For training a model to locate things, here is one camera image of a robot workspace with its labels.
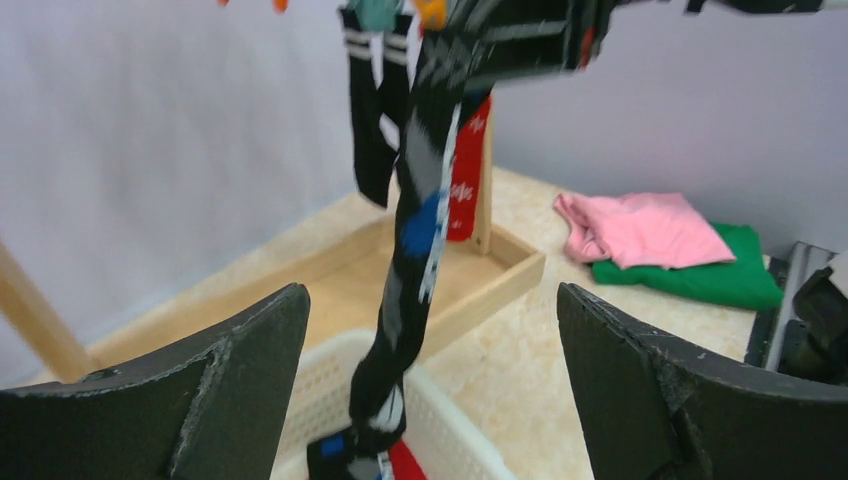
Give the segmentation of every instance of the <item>white laundry basket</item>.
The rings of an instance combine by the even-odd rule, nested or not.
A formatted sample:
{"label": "white laundry basket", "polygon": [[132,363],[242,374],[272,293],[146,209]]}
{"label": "white laundry basket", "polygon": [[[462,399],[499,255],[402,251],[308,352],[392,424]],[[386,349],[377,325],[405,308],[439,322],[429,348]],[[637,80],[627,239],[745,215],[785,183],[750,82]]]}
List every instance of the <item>white laundry basket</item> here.
{"label": "white laundry basket", "polygon": [[[374,334],[352,331],[300,360],[272,480],[306,480],[306,445],[350,424],[350,378]],[[517,480],[500,453],[421,368],[405,382],[404,442],[429,480]]]}

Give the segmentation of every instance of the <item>marble surface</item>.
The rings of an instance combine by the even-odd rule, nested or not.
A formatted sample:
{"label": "marble surface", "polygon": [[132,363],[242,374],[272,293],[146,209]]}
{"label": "marble surface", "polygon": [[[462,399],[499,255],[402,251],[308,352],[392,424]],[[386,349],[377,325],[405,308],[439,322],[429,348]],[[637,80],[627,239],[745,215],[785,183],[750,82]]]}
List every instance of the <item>marble surface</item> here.
{"label": "marble surface", "polygon": [[586,267],[562,253],[569,228],[551,208],[561,188],[496,169],[493,190],[494,221],[547,254],[542,281],[424,366],[518,478],[591,480],[556,322],[559,283],[579,284],[642,321],[737,360],[754,314],[642,287],[596,285]]}

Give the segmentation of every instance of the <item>green cloth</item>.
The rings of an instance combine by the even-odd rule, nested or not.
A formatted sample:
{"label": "green cloth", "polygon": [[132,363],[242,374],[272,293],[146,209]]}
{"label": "green cloth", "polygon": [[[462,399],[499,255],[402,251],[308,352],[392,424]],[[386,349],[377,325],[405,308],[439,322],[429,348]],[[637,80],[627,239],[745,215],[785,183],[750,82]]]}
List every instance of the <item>green cloth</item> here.
{"label": "green cloth", "polygon": [[750,310],[780,305],[783,291],[766,270],[757,232],[748,226],[711,225],[736,255],[736,262],[679,270],[660,267],[622,270],[605,260],[592,264],[595,281],[606,285],[643,284],[681,297]]}

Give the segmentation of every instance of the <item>folded cloth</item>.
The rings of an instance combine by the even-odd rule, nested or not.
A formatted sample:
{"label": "folded cloth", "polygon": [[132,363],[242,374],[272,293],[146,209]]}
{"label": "folded cloth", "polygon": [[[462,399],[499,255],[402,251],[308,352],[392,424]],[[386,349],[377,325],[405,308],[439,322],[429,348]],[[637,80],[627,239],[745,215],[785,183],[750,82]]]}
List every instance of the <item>folded cloth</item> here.
{"label": "folded cloth", "polygon": [[599,284],[642,284],[681,297],[728,307],[765,310],[779,306],[783,301],[783,290],[766,270],[757,232],[748,226],[714,223],[713,227],[736,255],[736,262],[682,270],[663,270],[658,267],[622,270],[605,260],[592,264],[592,274]]}
{"label": "folded cloth", "polygon": [[585,197],[562,193],[554,209],[569,224],[565,254],[579,263],[612,260],[620,268],[687,268],[736,257],[680,193]]}

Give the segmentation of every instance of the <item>pink cloth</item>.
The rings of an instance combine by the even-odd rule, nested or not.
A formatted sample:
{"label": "pink cloth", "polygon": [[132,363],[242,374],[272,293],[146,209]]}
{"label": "pink cloth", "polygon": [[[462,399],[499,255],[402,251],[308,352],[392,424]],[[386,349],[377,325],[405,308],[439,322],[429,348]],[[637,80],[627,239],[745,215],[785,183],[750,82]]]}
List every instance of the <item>pink cloth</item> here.
{"label": "pink cloth", "polygon": [[611,259],[619,268],[686,268],[736,257],[680,193],[623,197],[560,194],[554,209],[571,224],[565,254],[579,263]]}

